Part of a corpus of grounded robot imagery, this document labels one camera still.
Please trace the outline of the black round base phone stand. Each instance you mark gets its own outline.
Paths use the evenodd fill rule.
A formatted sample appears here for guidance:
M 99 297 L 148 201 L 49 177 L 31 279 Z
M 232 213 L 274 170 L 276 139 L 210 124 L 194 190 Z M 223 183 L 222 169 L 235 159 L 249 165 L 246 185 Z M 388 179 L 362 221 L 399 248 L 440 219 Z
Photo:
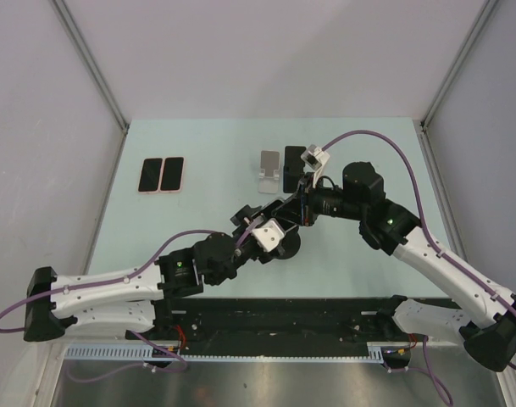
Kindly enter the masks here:
M 301 247 L 301 238 L 298 233 L 286 235 L 274 250 L 276 259 L 291 259 Z

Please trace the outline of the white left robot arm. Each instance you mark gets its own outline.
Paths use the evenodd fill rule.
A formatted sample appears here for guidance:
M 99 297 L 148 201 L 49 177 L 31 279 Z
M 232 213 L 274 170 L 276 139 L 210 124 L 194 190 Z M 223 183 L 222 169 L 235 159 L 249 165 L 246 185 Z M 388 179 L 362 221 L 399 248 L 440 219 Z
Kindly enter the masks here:
M 158 252 L 138 268 L 100 276 L 62 276 L 51 266 L 36 269 L 26 291 L 24 340 L 130 331 L 167 337 L 174 328 L 171 299 L 233 280 L 250 260 L 267 264 L 298 252 L 304 217 L 282 206 L 280 200 L 245 206 L 231 220 L 232 234 L 203 230 L 204 238 L 189 248 Z

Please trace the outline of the pink cased smartphone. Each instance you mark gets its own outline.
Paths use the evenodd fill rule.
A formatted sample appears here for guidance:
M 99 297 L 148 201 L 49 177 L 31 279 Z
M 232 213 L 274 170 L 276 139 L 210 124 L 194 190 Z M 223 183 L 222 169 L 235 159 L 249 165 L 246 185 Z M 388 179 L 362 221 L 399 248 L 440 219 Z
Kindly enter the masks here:
M 178 192 L 182 186 L 185 159 L 183 157 L 168 157 L 164 160 L 159 190 L 161 192 Z
M 137 188 L 139 193 L 153 193 L 158 190 L 162 165 L 161 158 L 148 158 L 143 161 Z

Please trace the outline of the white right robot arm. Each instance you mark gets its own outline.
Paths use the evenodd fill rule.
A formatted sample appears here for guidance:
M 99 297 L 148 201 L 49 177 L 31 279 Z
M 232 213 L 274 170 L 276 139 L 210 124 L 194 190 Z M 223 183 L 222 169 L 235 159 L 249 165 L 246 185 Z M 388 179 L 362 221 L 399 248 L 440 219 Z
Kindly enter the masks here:
M 355 220 L 371 248 L 413 267 L 457 305 L 442 308 L 395 296 L 394 310 L 377 319 L 383 338 L 397 340 L 405 332 L 426 335 L 464 347 L 491 371 L 504 371 L 511 364 L 516 354 L 516 293 L 442 246 L 419 217 L 388 199 L 372 164 L 346 165 L 341 186 L 324 187 L 307 173 L 275 210 L 276 218 L 297 226 L 312 226 L 321 215 Z

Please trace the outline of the black folding phone stand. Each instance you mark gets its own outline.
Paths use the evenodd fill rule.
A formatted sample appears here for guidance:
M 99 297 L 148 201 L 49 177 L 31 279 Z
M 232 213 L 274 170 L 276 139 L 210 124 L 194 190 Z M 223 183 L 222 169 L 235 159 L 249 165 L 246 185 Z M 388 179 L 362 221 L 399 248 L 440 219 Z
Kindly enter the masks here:
M 294 193 L 297 184 L 304 174 L 301 156 L 306 151 L 305 146 L 285 146 L 283 166 L 283 193 Z

